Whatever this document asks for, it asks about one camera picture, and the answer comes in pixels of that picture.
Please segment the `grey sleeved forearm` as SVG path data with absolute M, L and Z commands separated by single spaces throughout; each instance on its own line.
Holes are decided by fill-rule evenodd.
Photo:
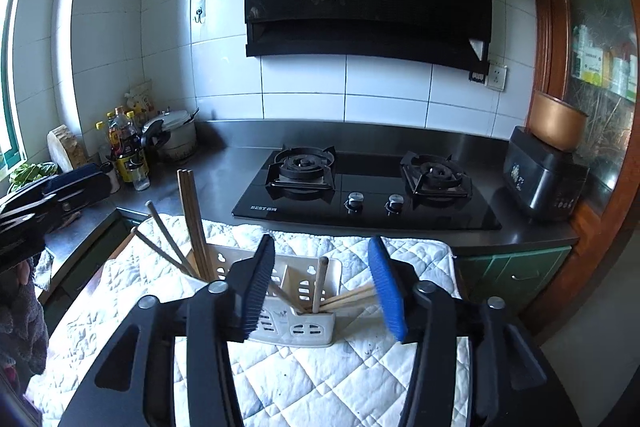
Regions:
M 1 273 L 1 369 L 19 393 L 43 373 L 49 344 L 32 269 L 28 258 Z

